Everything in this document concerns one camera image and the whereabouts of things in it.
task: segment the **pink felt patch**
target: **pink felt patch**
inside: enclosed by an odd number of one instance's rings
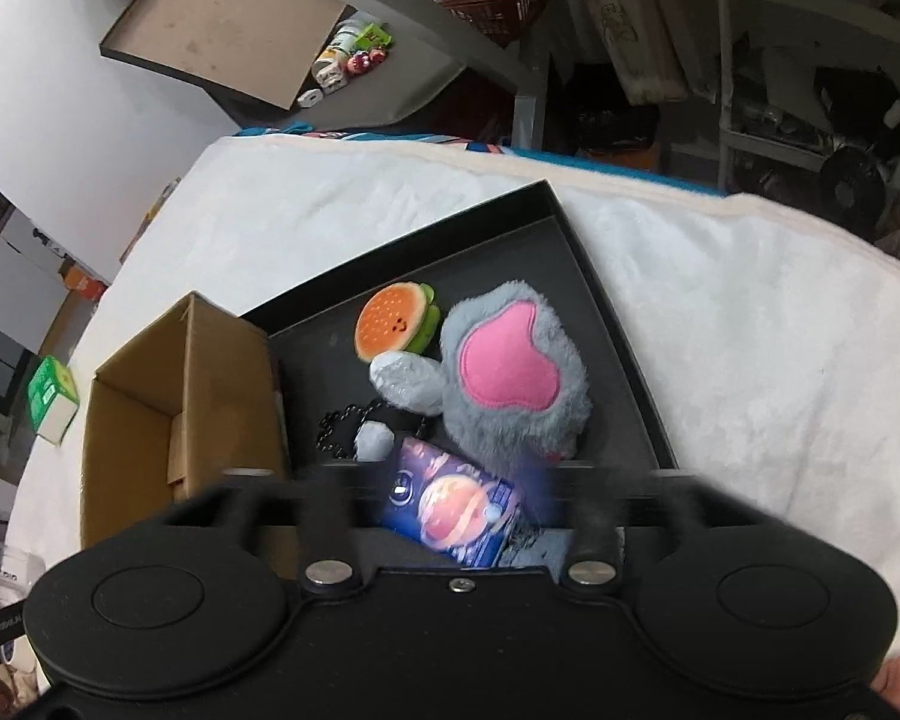
[[[533,345],[536,305],[519,300],[473,330],[460,350],[465,391],[485,409],[549,409],[560,391],[560,372]]]

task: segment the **red plastic basket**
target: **red plastic basket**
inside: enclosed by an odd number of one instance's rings
[[[506,46],[543,12],[549,0],[474,0],[444,5],[458,19],[471,23],[490,40]]]

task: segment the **purple package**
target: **purple package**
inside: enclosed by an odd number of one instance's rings
[[[506,543],[520,493],[507,480],[429,443],[405,439],[383,524],[468,568],[490,568]]]

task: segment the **black tray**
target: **black tray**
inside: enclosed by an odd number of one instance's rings
[[[581,471],[597,464],[636,472],[672,469],[673,453],[610,300],[553,190],[539,182],[344,263],[245,314],[269,335],[292,472],[333,461],[317,450],[319,421],[327,412],[376,395],[367,364],[353,349],[357,316],[376,290],[396,281],[426,282],[446,314],[463,298],[512,279],[546,296],[587,368],[593,413],[576,458],[553,468],[557,500],[569,502]],[[427,354],[439,357],[437,338]],[[430,441],[456,449],[442,426]],[[344,474],[348,487],[358,497],[359,490],[370,494],[365,464],[343,466],[350,468]]]

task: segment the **white tablecloth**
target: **white tablecloth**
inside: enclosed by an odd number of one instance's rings
[[[101,302],[96,367],[189,290],[235,314],[456,211],[548,178],[628,333],[677,461],[869,562],[900,605],[900,264],[753,196],[426,143],[285,135],[205,151]],[[84,410],[38,440],[8,540],[79,549]]]

